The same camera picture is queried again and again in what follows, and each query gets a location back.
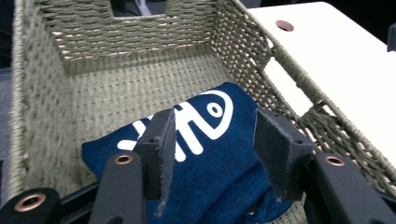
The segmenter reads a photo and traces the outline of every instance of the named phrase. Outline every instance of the white table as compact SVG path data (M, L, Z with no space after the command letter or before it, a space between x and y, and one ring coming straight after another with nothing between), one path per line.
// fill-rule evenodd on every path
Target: white table
M396 52L326 3L249 11L396 167ZM299 115L308 110L312 104L277 63L265 71Z

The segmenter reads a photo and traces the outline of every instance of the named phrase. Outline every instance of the screw hole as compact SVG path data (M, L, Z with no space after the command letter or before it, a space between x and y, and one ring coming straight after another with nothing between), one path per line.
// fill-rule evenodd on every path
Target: screw hole
M334 166L343 166L345 165L344 161L336 158L336 157L326 157L326 162Z
M281 30L283 30L283 31L286 31L286 32L291 32L291 31L294 30L294 26L291 25L291 23L289 23L288 21L281 21L281 20L279 20L279 21L276 21L276 22L275 22L275 25L276 25L279 29L281 29Z
M129 163L130 161L132 161L132 159L133 157L130 155L121 155L116 158L115 163L119 165L123 165Z
M46 195L43 193L34 193L27 195L20 199L17 204L15 204L15 210L17 212L28 212L37 208L46 200Z

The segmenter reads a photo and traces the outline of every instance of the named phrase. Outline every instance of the white printed logo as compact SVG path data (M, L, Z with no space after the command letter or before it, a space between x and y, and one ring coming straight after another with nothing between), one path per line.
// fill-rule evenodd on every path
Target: white printed logo
M182 108L181 110L175 109L176 129L180 132L184 141L187 143L188 148L195 155L200 155L204 151L204 148L196 138L195 134L193 133L189 125L189 122L191 121L194 122L197 125L197 127L203 133L205 133L210 139L216 140L220 138L227 131L231 123L231 118L233 116L233 101L231 100L230 96L228 96L223 91L206 91L201 93L201 95L208 95L208 94L214 94L221 97L224 100L224 104L225 104L224 110L221 108L220 105L216 103L209 103L206 106L206 110L211 116L218 119L222 117L219 126L216 128L213 128L210 124L208 124L198 113L198 111L191 104L187 102L183 102L179 104L179 106ZM143 132L146 130L146 126L140 120L132 123L132 125L138 132L139 136L137 139L139 139L140 136L143 134ZM117 144L117 147L119 149L124 149L124 150L133 150L134 146L136 145L137 139L136 141L121 140ZM175 157L177 161L186 160L186 154L184 153L178 142L176 142Z

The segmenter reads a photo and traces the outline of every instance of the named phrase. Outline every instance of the navy blue t-shirt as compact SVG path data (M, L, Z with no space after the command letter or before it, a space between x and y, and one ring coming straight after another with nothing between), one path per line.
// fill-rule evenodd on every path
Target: navy blue t-shirt
M253 150L256 107L232 83L174 106L173 179L161 215L159 201L147 202L148 223L263 223L290 207L277 198ZM82 158L98 178L107 158L134 148L150 119L82 145Z

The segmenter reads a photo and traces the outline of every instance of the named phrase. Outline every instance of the woven basket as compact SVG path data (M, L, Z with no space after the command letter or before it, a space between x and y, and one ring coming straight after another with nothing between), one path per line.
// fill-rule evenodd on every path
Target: woven basket
M91 183L81 143L224 81L395 194L395 169L239 2L168 0L165 15L133 18L114 18L109 2L16 1L8 198ZM272 58L312 101L302 117L263 72ZM298 204L280 222L304 222Z

